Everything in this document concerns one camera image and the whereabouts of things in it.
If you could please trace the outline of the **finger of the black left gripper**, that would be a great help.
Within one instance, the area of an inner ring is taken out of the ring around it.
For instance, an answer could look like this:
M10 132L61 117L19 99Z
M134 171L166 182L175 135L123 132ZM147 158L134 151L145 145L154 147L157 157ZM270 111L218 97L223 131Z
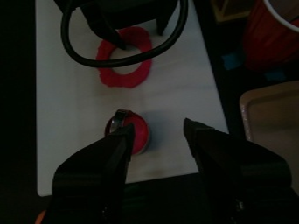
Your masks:
M121 38L118 31L106 20L99 6L95 3L85 3L81 6L81 10L85 18L87 19L89 27L94 33L118 48L126 49L126 42Z
M165 34L165 29L169 25L173 13L170 11L161 11L157 16L157 32L159 35Z

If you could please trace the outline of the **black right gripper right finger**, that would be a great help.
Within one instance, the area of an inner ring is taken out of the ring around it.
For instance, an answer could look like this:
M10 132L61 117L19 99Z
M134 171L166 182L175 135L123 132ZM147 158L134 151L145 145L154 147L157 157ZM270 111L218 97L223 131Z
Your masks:
M299 195L286 160L272 150L186 119L214 224L299 224Z

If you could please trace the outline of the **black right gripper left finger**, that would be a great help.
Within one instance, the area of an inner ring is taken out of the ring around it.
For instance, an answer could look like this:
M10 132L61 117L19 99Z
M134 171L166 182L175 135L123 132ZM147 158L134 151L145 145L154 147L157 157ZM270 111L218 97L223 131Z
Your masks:
M134 141L135 126L129 124L63 162L46 224L119 224Z

